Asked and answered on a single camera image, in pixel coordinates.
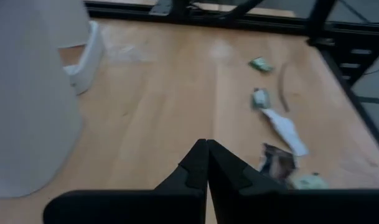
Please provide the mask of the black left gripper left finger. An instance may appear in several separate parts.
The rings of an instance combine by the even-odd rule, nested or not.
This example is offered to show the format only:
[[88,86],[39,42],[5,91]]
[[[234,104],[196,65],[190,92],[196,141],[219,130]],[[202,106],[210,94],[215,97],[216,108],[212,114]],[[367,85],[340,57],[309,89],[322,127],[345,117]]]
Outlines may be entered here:
[[199,139],[154,189],[73,190],[44,208],[44,224],[204,224],[208,144]]

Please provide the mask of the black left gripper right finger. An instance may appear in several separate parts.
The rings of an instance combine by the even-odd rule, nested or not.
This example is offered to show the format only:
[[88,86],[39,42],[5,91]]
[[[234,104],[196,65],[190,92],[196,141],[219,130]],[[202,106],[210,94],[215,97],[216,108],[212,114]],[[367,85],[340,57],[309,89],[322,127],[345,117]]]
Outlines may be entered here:
[[379,189],[292,190],[208,141],[218,224],[379,224]]

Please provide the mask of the white plastic bag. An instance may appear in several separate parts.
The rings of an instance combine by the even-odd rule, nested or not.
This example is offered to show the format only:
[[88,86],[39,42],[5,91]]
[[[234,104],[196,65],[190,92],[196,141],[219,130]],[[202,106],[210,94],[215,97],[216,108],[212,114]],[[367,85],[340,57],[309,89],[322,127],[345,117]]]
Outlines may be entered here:
[[275,131],[289,146],[294,155],[301,157],[309,153],[308,148],[299,137],[296,127],[290,119],[280,116],[272,109],[261,109],[261,111],[269,119]]

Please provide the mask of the black cable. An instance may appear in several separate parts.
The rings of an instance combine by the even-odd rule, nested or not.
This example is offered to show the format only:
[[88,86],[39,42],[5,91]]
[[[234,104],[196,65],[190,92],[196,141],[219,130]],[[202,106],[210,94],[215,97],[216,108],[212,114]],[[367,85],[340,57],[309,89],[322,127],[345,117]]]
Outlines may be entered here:
[[278,75],[278,98],[286,113],[289,112],[289,105],[284,95],[284,75],[285,75],[287,67],[288,67],[288,63],[287,62],[283,63]]

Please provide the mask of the clear green printed wrapper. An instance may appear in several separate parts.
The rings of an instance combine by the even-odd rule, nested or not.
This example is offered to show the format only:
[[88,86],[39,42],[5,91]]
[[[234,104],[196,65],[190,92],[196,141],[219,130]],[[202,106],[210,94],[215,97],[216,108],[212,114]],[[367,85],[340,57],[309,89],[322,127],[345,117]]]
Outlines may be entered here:
[[268,73],[273,70],[273,67],[267,63],[263,57],[257,57],[248,62],[248,65],[263,73]]

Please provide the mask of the white swing bin lid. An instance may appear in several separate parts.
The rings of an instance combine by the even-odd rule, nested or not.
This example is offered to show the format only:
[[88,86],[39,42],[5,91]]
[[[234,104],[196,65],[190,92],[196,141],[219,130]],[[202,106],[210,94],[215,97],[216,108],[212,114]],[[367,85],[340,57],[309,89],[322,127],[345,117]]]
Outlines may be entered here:
[[78,63],[63,67],[76,95],[86,92],[91,87],[105,50],[99,23],[90,21],[89,24],[90,37]]

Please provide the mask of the white plastic trash bin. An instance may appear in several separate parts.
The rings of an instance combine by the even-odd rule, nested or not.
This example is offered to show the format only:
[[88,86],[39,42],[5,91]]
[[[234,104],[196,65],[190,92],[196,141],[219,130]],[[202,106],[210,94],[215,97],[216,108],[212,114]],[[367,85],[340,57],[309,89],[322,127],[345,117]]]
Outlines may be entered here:
[[47,185],[82,118],[37,0],[0,0],[0,198]]

